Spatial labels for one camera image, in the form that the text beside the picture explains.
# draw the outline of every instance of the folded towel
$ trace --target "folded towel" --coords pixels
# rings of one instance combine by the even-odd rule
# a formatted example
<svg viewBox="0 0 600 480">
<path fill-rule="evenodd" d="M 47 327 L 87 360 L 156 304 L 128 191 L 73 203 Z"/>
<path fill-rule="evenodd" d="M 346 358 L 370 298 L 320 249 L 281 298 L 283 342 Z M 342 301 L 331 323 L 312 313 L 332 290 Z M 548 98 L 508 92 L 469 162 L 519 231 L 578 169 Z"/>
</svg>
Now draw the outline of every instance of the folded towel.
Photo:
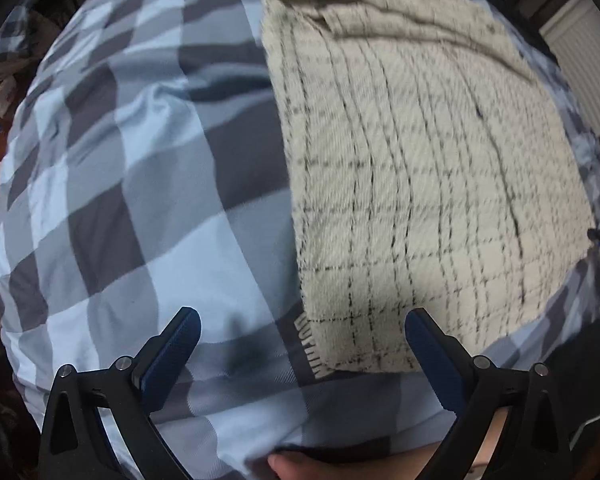
<svg viewBox="0 0 600 480">
<path fill-rule="evenodd" d="M 536 318 L 591 211 L 504 26 L 468 0 L 265 0 L 262 41 L 312 358 L 412 370 L 419 306 L 470 353 Z"/>
</svg>

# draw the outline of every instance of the bed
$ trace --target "bed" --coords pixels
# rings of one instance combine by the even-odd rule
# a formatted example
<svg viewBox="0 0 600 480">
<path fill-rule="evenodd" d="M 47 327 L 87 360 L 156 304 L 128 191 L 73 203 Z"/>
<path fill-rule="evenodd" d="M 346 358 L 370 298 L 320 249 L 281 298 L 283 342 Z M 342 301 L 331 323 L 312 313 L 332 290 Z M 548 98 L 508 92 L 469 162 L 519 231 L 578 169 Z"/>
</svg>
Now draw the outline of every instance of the bed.
<svg viewBox="0 0 600 480">
<path fill-rule="evenodd" d="M 544 81 L 600 226 L 600 147 L 559 68 L 475 1 Z M 62 364 L 109 367 L 193 306 L 202 338 L 152 419 L 197 479 L 272 478 L 262 459 L 281 446 L 385 456 L 453 421 L 420 373 L 312 373 L 260 2 L 87 0 L 42 61 L 0 168 L 2 341 L 37 424 Z M 484 353 L 528 368 L 599 318 L 592 246 L 539 319 Z"/>
</svg>

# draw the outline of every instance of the metal bolt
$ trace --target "metal bolt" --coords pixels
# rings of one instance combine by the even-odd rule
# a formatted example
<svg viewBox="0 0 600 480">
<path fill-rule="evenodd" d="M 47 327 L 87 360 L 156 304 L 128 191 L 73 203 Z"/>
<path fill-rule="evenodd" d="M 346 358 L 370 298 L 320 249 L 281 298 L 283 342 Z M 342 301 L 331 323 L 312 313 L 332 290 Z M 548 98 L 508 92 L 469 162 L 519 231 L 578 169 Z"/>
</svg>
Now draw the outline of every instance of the metal bolt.
<svg viewBox="0 0 600 480">
<path fill-rule="evenodd" d="M 481 370 L 486 370 L 491 366 L 491 361 L 487 359 L 484 355 L 477 355 L 474 357 L 474 365 Z"/>
<path fill-rule="evenodd" d="M 123 357 L 118 358 L 118 360 L 116 361 L 116 368 L 118 370 L 126 370 L 131 366 L 131 363 L 131 357 L 125 355 Z"/>
<path fill-rule="evenodd" d="M 549 368 L 544 366 L 542 363 L 538 363 L 536 366 L 534 366 L 534 371 L 536 372 L 536 374 L 542 377 L 549 375 Z"/>
<path fill-rule="evenodd" d="M 73 371 L 74 367 L 72 367 L 71 365 L 62 365 L 58 370 L 58 373 L 60 374 L 60 377 L 67 377 L 67 375 L 69 375 Z"/>
</svg>

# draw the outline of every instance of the finger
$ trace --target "finger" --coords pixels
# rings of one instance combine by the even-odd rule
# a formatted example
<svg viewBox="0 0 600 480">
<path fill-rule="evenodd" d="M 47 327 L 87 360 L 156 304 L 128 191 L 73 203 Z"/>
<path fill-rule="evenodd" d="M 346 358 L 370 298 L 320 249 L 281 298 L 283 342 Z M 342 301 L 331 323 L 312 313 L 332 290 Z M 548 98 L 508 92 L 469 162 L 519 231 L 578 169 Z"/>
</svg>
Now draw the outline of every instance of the finger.
<svg viewBox="0 0 600 480">
<path fill-rule="evenodd" d="M 269 455 L 270 468 L 280 480 L 340 480 L 336 466 L 318 462 L 303 453 L 283 451 Z"/>
</svg>

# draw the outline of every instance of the radiator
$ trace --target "radiator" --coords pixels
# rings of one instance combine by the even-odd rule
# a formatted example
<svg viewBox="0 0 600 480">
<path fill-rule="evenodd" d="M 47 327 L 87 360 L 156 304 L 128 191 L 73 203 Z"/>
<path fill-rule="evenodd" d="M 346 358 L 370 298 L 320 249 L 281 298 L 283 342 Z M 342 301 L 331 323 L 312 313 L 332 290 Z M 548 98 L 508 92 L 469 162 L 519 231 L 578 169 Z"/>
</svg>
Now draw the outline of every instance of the radiator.
<svg viewBox="0 0 600 480">
<path fill-rule="evenodd" d="M 540 33 L 600 136 L 600 10 L 591 0 L 569 0 Z"/>
</svg>

